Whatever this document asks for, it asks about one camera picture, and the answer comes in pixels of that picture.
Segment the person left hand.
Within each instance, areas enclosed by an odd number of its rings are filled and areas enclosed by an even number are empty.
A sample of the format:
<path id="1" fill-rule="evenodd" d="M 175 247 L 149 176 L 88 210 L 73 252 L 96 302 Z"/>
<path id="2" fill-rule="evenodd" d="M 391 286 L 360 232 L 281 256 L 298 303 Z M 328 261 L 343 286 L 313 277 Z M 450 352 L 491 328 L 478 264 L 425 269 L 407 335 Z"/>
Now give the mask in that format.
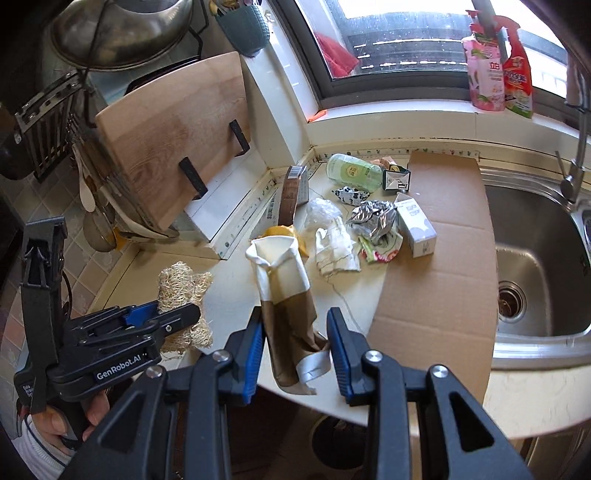
<path id="1" fill-rule="evenodd" d="M 88 404 L 86 418 L 89 426 L 82 434 L 82 440 L 86 441 L 98 424 L 110 410 L 110 404 L 105 390 L 97 393 Z M 37 440 L 45 446 L 51 445 L 54 450 L 59 450 L 65 455 L 71 456 L 73 451 L 62 442 L 62 438 L 68 433 L 68 422 L 65 417 L 53 407 L 47 407 L 43 412 L 29 416 L 32 425 L 31 431 Z"/>

